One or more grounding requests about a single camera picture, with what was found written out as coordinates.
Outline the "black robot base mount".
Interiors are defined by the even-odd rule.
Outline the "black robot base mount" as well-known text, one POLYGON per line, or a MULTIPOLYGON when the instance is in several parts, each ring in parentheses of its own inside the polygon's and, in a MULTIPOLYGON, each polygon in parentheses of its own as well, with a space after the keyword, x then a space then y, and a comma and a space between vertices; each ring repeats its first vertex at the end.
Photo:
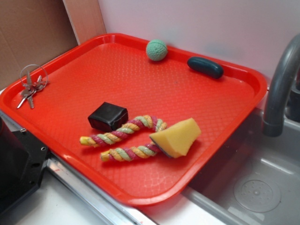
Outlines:
POLYGON ((0 120, 0 214, 41 185, 49 149, 29 131, 11 131, 0 120))

